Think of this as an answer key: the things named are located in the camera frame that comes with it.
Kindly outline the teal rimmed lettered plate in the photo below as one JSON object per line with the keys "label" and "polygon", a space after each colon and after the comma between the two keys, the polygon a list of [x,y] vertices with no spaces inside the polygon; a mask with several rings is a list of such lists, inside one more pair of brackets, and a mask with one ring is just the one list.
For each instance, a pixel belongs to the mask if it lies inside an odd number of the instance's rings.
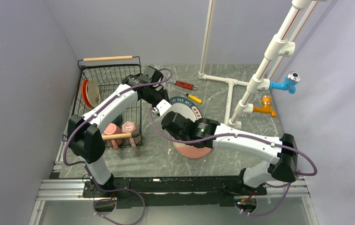
{"label": "teal rimmed lettered plate", "polygon": [[195,103],[185,97],[172,97],[170,98],[171,110],[179,113],[185,118],[196,121],[202,118],[202,113]]}

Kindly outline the light pink mug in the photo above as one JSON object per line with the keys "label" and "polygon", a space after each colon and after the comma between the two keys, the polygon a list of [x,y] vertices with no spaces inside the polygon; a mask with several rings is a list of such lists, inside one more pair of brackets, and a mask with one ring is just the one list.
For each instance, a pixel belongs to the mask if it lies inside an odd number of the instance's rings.
{"label": "light pink mug", "polygon": [[141,132],[140,128],[135,122],[127,121],[122,125],[122,132],[131,134],[127,140],[133,149],[136,149],[138,144],[141,142]]}

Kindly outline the salmon pink mug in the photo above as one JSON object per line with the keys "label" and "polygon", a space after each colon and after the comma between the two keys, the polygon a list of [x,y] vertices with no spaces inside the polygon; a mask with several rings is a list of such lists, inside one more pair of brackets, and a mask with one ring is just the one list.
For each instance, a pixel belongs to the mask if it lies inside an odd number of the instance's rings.
{"label": "salmon pink mug", "polygon": [[[110,123],[105,129],[103,135],[116,135],[121,134],[122,131],[119,126],[114,123]],[[105,143],[111,146],[114,150],[118,150],[119,146],[123,143],[123,139],[109,139],[105,140]]]}

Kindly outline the cream plate with flowers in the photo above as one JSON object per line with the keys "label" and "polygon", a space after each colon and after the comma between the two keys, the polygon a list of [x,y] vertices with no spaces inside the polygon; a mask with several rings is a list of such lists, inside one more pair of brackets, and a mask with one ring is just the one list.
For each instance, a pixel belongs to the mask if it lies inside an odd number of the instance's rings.
{"label": "cream plate with flowers", "polygon": [[92,108],[101,103],[100,89],[94,80],[88,80],[87,82],[87,99]]}

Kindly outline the beige pink plate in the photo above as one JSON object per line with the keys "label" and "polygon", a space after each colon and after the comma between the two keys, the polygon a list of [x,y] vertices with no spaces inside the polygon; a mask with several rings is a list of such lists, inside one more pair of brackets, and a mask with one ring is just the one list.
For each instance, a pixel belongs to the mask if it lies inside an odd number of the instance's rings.
{"label": "beige pink plate", "polygon": [[183,156],[187,158],[201,158],[206,156],[211,152],[211,148],[196,148],[191,145],[173,142],[175,149]]}

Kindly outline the dark brown bowl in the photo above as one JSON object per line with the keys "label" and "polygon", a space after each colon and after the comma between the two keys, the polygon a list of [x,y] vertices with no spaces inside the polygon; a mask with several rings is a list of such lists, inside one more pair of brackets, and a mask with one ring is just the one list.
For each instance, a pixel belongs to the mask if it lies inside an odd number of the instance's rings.
{"label": "dark brown bowl", "polygon": [[122,124],[122,115],[118,115],[113,121],[113,124],[117,125],[117,126],[121,126]]}

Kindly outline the orange bowl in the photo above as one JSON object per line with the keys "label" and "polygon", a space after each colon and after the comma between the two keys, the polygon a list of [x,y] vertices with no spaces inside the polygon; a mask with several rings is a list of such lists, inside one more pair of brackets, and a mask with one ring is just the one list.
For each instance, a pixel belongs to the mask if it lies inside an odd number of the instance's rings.
{"label": "orange bowl", "polygon": [[82,99],[85,103],[86,106],[88,107],[91,107],[89,101],[88,101],[88,96],[87,96],[87,83],[88,83],[89,79],[85,79],[83,82],[82,82],[82,85],[81,85],[81,96],[82,96]]}

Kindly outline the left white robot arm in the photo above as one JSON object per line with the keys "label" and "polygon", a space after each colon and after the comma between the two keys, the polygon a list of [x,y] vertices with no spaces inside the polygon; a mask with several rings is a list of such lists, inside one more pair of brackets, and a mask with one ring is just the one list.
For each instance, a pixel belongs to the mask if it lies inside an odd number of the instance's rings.
{"label": "left white robot arm", "polygon": [[68,120],[65,150],[70,149],[83,164],[95,183],[95,191],[102,197],[109,196],[114,189],[114,176],[104,161],[105,143],[102,134],[109,124],[128,107],[145,100],[156,107],[168,102],[168,92],[162,87],[172,77],[163,69],[148,66],[143,73],[125,77],[117,89],[100,105],[83,116],[72,115]]}

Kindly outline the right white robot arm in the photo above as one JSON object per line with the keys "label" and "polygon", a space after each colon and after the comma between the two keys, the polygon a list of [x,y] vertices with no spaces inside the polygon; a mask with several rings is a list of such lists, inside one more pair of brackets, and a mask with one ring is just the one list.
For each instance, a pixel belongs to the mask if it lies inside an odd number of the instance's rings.
{"label": "right white robot arm", "polygon": [[258,186],[272,180],[286,183],[297,179],[297,153],[292,135],[261,136],[234,129],[216,120],[201,118],[192,121],[177,112],[168,112],[161,128],[176,142],[195,148],[222,148],[251,154],[262,159],[256,166],[240,172],[237,189],[247,195]]}

